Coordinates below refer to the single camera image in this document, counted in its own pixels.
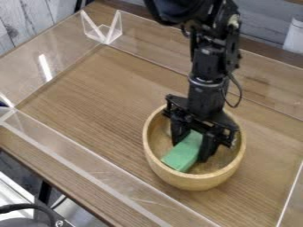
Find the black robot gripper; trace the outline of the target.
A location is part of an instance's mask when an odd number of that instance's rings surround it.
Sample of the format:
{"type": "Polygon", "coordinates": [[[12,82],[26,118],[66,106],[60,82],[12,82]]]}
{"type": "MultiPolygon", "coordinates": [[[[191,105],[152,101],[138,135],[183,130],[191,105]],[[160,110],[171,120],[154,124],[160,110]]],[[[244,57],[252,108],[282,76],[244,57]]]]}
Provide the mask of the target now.
{"type": "Polygon", "coordinates": [[[200,162],[207,162],[220,145],[232,146],[239,126],[224,112],[227,78],[204,82],[190,78],[188,96],[166,96],[163,115],[171,120],[172,144],[178,145],[194,130],[203,134],[200,162]]]}

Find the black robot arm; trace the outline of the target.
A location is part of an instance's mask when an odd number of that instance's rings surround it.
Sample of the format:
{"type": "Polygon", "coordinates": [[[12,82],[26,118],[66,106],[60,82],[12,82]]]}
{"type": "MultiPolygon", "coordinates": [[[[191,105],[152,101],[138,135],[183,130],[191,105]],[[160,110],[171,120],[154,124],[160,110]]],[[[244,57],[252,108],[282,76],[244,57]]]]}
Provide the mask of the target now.
{"type": "Polygon", "coordinates": [[[154,20],[178,26],[190,39],[192,69],[188,95],[166,97],[163,114],[171,119],[178,145],[192,130],[203,134],[198,160],[206,162],[218,148],[231,146],[239,126],[224,113],[228,86],[239,68],[240,12],[234,0],[143,0],[154,20]]]}

